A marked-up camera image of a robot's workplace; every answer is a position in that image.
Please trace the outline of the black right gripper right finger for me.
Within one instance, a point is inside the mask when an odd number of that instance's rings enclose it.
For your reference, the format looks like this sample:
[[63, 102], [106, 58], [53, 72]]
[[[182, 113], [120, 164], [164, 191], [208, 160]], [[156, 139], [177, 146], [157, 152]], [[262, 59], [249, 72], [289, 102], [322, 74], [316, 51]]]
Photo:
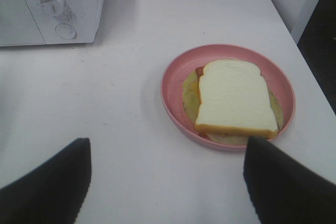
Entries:
[[243, 177], [261, 223], [335, 223], [335, 184], [264, 138], [248, 139]]

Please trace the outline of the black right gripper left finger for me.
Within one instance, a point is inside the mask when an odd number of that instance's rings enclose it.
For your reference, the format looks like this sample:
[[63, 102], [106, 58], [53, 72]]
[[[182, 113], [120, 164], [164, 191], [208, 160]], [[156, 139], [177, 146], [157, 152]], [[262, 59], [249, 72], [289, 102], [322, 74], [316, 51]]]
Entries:
[[1, 188], [1, 223], [75, 223], [90, 182], [90, 140], [78, 138]]

